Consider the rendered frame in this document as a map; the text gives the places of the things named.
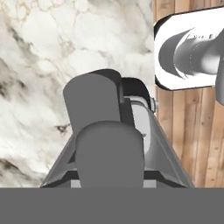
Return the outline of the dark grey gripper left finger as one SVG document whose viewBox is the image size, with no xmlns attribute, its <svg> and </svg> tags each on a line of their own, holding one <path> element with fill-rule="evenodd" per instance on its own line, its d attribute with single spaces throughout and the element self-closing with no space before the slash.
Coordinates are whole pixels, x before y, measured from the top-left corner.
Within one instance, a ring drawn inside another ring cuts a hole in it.
<svg viewBox="0 0 224 224">
<path fill-rule="evenodd" d="M 41 188 L 80 188 L 81 182 L 75 165 L 75 137 L 70 136 L 68 142 L 46 175 Z"/>
</svg>

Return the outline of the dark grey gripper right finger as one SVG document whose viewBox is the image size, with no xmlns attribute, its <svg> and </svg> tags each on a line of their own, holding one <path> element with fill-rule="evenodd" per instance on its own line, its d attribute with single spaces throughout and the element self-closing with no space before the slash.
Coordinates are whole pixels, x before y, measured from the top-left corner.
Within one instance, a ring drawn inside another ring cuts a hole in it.
<svg viewBox="0 0 224 224">
<path fill-rule="evenodd" d="M 150 110 L 148 114 L 150 134 L 146 137 L 144 179 L 156 180 L 171 187 L 194 188 L 157 118 Z"/>
</svg>

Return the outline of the grey blender lid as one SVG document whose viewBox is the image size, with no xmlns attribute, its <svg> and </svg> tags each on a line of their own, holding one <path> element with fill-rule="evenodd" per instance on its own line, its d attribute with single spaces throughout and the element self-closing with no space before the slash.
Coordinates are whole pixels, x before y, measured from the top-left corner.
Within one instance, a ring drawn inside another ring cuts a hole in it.
<svg viewBox="0 0 224 224">
<path fill-rule="evenodd" d="M 74 136 L 80 186 L 144 186 L 144 153 L 150 141 L 147 102 L 113 69 L 72 78 L 63 90 Z"/>
</svg>

